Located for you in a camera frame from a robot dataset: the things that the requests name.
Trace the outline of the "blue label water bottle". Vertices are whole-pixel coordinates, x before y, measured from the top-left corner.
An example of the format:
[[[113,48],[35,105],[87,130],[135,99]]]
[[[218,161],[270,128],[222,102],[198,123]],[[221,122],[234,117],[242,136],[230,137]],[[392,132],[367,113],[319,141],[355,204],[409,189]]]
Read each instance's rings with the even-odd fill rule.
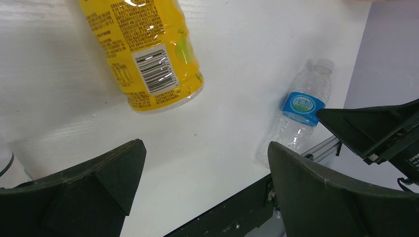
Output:
[[[307,60],[291,82],[285,102],[273,119],[269,131],[261,142],[256,161],[269,168],[268,146],[278,142],[298,152],[311,137],[319,119],[317,111],[326,107],[329,101],[335,64],[330,59]]]

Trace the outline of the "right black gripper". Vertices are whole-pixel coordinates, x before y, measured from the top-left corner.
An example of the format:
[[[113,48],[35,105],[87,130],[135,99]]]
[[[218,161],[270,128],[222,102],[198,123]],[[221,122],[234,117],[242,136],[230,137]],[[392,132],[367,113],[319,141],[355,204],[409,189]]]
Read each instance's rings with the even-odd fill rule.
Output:
[[[390,162],[419,183],[419,101],[359,109],[320,109],[319,122],[368,165]]]

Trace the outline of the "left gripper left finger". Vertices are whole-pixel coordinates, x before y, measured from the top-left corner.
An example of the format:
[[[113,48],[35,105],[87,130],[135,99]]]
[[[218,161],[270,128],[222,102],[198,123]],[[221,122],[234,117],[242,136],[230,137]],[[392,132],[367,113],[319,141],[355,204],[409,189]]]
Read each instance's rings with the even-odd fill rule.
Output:
[[[0,191],[3,237],[118,237],[146,148],[131,140],[96,158]]]

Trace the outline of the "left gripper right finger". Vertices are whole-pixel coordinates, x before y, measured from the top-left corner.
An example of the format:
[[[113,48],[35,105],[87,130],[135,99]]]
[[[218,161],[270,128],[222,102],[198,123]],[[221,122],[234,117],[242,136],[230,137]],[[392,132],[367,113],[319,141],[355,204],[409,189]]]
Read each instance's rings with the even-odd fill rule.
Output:
[[[267,154],[287,236],[418,236],[417,193],[354,179],[277,142]]]

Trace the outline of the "yellow juice bottle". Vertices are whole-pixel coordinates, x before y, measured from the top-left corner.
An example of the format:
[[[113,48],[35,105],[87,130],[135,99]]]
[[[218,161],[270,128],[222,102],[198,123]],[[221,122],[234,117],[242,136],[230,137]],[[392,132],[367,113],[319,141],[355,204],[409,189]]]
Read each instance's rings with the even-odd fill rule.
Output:
[[[131,109],[169,110],[204,87],[176,0],[81,0],[79,6]]]

